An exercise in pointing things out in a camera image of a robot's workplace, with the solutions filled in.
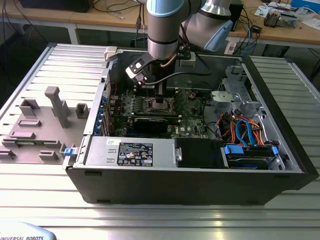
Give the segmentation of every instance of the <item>wire bundle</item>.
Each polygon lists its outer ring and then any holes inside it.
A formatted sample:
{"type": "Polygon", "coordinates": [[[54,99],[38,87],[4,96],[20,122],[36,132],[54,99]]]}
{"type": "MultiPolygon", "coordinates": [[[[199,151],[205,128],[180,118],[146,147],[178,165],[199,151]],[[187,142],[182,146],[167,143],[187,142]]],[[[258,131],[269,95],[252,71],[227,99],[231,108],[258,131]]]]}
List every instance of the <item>wire bundle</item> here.
{"type": "Polygon", "coordinates": [[[222,114],[216,124],[218,129],[220,128],[219,126],[223,124],[224,119],[228,119],[230,121],[229,129],[221,136],[225,142],[247,147],[248,143],[245,141],[245,136],[248,136],[250,145],[265,145],[262,128],[253,120],[249,120],[243,116],[232,116],[232,114],[226,116],[222,114]]]}

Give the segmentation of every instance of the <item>metal frame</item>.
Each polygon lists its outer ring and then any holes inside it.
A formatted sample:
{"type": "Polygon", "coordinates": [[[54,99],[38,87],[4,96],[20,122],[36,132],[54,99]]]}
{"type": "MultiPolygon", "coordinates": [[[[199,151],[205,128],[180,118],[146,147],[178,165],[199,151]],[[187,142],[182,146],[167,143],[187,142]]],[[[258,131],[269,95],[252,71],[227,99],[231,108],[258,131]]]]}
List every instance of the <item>metal frame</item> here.
{"type": "MultiPolygon", "coordinates": [[[[96,24],[83,24],[83,23],[72,23],[72,22],[58,22],[58,21],[46,21],[46,20],[33,20],[29,19],[30,22],[34,25],[40,26],[51,26],[66,28],[69,33],[71,44],[78,45],[80,44],[79,35],[77,29],[87,29],[87,30],[100,30],[100,31],[114,31],[114,32],[125,32],[125,33],[135,33],[136,29],[134,27],[124,27],[124,26],[107,26],[107,25],[96,25],[96,24]]],[[[15,24],[29,24],[24,18],[10,17],[10,22],[15,24]]],[[[232,55],[237,43],[242,42],[244,37],[239,36],[228,36],[228,44],[224,51],[225,54],[232,55]]],[[[294,42],[294,41],[280,41],[280,40],[269,40],[269,39],[259,39],[259,44],[270,44],[270,45],[281,45],[281,46],[290,46],[290,47],[299,47],[299,48],[314,48],[320,49],[320,44],[317,43],[305,43],[305,42],[294,42]]]]}

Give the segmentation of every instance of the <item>power supply label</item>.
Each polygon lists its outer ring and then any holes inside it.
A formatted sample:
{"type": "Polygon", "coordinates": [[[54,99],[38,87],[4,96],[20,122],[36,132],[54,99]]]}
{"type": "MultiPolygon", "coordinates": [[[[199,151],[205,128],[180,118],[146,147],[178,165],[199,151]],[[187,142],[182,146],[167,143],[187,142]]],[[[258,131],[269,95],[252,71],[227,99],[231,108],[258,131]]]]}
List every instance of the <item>power supply label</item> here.
{"type": "Polygon", "coordinates": [[[119,166],[152,167],[154,149],[152,143],[120,142],[117,164],[119,166]]]}

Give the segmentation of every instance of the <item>desk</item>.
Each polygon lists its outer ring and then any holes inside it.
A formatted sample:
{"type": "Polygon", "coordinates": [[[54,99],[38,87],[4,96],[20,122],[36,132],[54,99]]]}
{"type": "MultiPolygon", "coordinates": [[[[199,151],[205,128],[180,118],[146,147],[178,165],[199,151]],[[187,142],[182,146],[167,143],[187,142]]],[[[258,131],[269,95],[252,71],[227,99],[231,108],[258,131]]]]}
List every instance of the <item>desk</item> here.
{"type": "MultiPolygon", "coordinates": [[[[265,27],[263,17],[253,15],[255,7],[261,6],[260,0],[243,0],[247,8],[248,17],[255,25],[263,27],[258,43],[270,45],[282,45],[301,48],[320,48],[320,31],[309,27],[301,22],[298,22],[296,28],[265,27]]],[[[109,5],[118,3],[117,0],[108,0],[109,5]]],[[[123,5],[123,8],[130,7],[136,3],[130,1],[123,5]]],[[[67,28],[72,44],[79,44],[77,29],[116,31],[116,32],[136,32],[136,20],[139,13],[139,8],[134,7],[123,11],[124,19],[110,15],[105,12],[99,12],[91,8],[87,13],[79,13],[62,10],[47,10],[47,9],[31,9],[22,8],[17,2],[18,7],[26,15],[26,17],[34,25],[53,26],[67,28]]],[[[97,8],[105,10],[103,1],[98,2],[97,8]]],[[[7,0],[6,11],[12,23],[28,24],[20,12],[14,6],[12,0],[7,0]]],[[[239,23],[236,31],[230,32],[227,40],[229,41],[226,54],[230,54],[237,42],[241,42],[247,35],[242,23],[239,23]]]]}

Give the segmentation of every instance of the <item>black cable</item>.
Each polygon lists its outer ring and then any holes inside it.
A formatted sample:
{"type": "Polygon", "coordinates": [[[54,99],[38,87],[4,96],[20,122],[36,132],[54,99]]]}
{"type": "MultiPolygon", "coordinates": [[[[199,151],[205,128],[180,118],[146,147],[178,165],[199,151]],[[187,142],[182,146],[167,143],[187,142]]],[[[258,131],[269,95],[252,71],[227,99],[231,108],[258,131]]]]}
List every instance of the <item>black cable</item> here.
{"type": "Polygon", "coordinates": [[[5,31],[5,18],[4,18],[4,12],[5,12],[5,6],[6,6],[6,0],[3,0],[2,5],[2,30],[3,30],[3,49],[4,49],[4,86],[3,86],[3,94],[2,94],[2,100],[3,103],[5,100],[6,95],[6,85],[7,85],[7,49],[6,49],[6,31],[5,31]]]}
{"type": "Polygon", "coordinates": [[[140,3],[140,7],[139,7],[139,15],[136,19],[135,22],[135,29],[136,29],[136,33],[135,33],[135,39],[134,39],[134,47],[137,48],[137,39],[138,39],[138,33],[139,30],[141,29],[141,10],[142,10],[142,3],[140,3]]]}
{"type": "Polygon", "coordinates": [[[207,97],[206,97],[206,100],[205,100],[205,102],[204,102],[203,109],[202,109],[202,120],[203,120],[204,125],[206,126],[206,129],[208,129],[210,132],[212,132],[217,139],[220,139],[220,140],[224,141],[218,133],[216,133],[215,131],[213,131],[213,130],[208,126],[209,124],[211,124],[211,123],[213,123],[213,122],[206,123],[206,120],[205,120],[205,108],[206,108],[207,102],[208,102],[208,100],[210,99],[210,97],[211,97],[210,95],[207,96],[207,97]]]}
{"type": "Polygon", "coordinates": [[[24,17],[25,20],[27,20],[27,22],[34,28],[34,30],[39,34],[39,36],[45,41],[46,44],[48,44],[49,42],[47,41],[47,39],[38,31],[38,29],[29,21],[29,19],[22,13],[22,11],[19,9],[19,7],[16,4],[16,1],[13,0],[13,4],[15,5],[15,8],[21,13],[21,15],[24,17]]]}
{"type": "Polygon", "coordinates": [[[139,6],[140,6],[140,5],[133,5],[133,6],[129,6],[129,7],[126,7],[126,8],[123,8],[123,9],[114,10],[114,11],[104,11],[104,10],[101,10],[101,9],[96,8],[96,4],[97,4],[98,2],[100,2],[100,1],[101,1],[101,0],[96,1],[96,2],[92,5],[92,7],[93,7],[95,10],[97,10],[97,11],[99,11],[99,12],[103,12],[103,13],[116,13],[116,12],[119,12],[119,11],[124,11],[124,10],[127,10],[127,9],[131,9],[131,8],[139,7],[139,6]]]}
{"type": "Polygon", "coordinates": [[[210,86],[210,84],[208,82],[206,82],[206,81],[197,81],[195,84],[192,85],[191,88],[194,89],[195,86],[198,85],[198,84],[204,84],[207,87],[209,87],[210,90],[212,90],[212,91],[214,90],[214,88],[212,86],[210,86]]]}
{"type": "Polygon", "coordinates": [[[320,67],[320,58],[318,62],[314,65],[314,68],[312,69],[312,72],[310,74],[311,81],[313,81],[313,79],[318,75],[319,72],[316,72],[318,67],[320,67]]]}
{"type": "Polygon", "coordinates": [[[312,50],[312,48],[308,48],[310,53],[312,53],[313,56],[315,56],[316,58],[320,59],[320,56],[317,56],[312,50]]]}
{"type": "MultiPolygon", "coordinates": [[[[184,27],[182,26],[182,24],[180,24],[180,28],[182,30],[182,34],[183,36],[185,37],[186,39],[186,42],[187,42],[187,45],[190,47],[190,42],[189,42],[189,39],[187,37],[187,34],[186,34],[186,31],[184,29],[184,27]]],[[[174,76],[177,76],[177,75],[193,75],[193,76],[201,76],[201,77],[204,77],[204,76],[210,76],[212,74],[212,71],[210,69],[210,67],[208,66],[208,64],[202,59],[202,57],[199,56],[199,54],[195,51],[194,54],[196,55],[196,57],[203,63],[203,65],[209,70],[209,72],[206,72],[206,73],[202,73],[202,72],[187,72],[187,71],[181,71],[181,72],[175,72],[173,74],[170,74],[169,76],[166,76],[158,81],[155,81],[155,82],[145,82],[144,84],[145,85],[148,85],[148,86],[152,86],[152,85],[156,85],[156,84],[160,84],[162,83],[163,81],[165,80],[168,80],[174,76]]]]}
{"type": "Polygon", "coordinates": [[[142,24],[143,24],[143,48],[146,48],[146,22],[145,22],[145,6],[142,7],[142,24]]]}
{"type": "Polygon", "coordinates": [[[317,54],[320,54],[320,52],[314,50],[313,48],[309,48],[309,49],[311,49],[312,51],[316,52],[317,54]]]}

